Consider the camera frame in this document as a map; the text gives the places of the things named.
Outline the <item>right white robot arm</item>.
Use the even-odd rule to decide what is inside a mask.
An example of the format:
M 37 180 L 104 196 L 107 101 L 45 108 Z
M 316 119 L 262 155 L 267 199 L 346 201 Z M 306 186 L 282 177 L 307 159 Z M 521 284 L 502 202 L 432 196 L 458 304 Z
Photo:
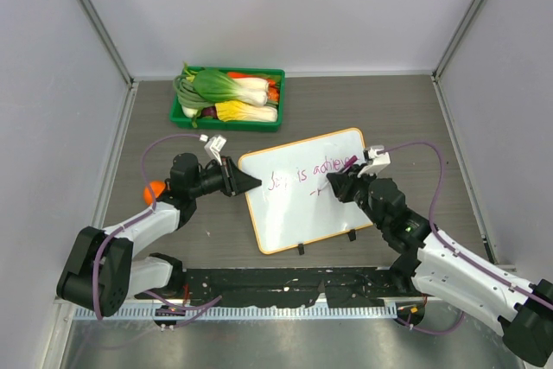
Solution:
M 499 335 L 530 365 L 543 367 L 552 354 L 552 283 L 533 283 L 486 261 L 408 207 L 390 178 L 346 173 L 327 177 L 334 196 L 353 202 L 398 253 L 391 287 L 415 290 L 447 302 Z

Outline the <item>pink whiteboard marker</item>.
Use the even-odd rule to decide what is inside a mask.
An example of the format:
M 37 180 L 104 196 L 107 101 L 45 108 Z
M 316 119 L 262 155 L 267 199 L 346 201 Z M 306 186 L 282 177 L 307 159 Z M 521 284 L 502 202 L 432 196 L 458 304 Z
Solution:
M 341 173 L 346 173 L 357 161 L 359 160 L 359 158 L 357 156 L 352 156 L 351 158 L 349 158 L 344 166 L 337 171 L 337 174 L 341 174 Z M 330 185 L 330 180 L 329 178 L 327 178 L 322 185 L 320 185 L 318 188 L 317 188 L 317 192 L 321 192 L 323 191 L 325 188 L 327 188 L 328 186 Z

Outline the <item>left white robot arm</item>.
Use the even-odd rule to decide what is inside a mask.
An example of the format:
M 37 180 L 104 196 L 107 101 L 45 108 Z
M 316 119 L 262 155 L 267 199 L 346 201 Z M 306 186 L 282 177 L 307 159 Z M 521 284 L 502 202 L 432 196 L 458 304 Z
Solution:
M 227 197 L 260 187 L 227 156 L 201 166 L 196 155 L 177 155 L 154 203 L 123 223 L 83 228 L 69 253 L 56 294 L 89 309 L 98 318 L 114 315 L 136 295 L 176 298 L 184 289 L 182 261 L 161 253 L 136 260 L 138 253 L 161 237 L 184 227 L 197 209 L 197 199 L 222 193 Z

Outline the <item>orange framed whiteboard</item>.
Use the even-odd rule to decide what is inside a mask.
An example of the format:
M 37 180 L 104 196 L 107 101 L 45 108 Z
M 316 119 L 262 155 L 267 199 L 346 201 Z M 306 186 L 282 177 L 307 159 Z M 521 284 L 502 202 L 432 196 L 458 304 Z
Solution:
M 287 143 L 241 156 L 238 167 L 262 185 L 245 194 L 259 250 L 274 254 L 359 230 L 372 223 L 353 203 L 343 204 L 326 174 L 363 157 L 357 128 Z

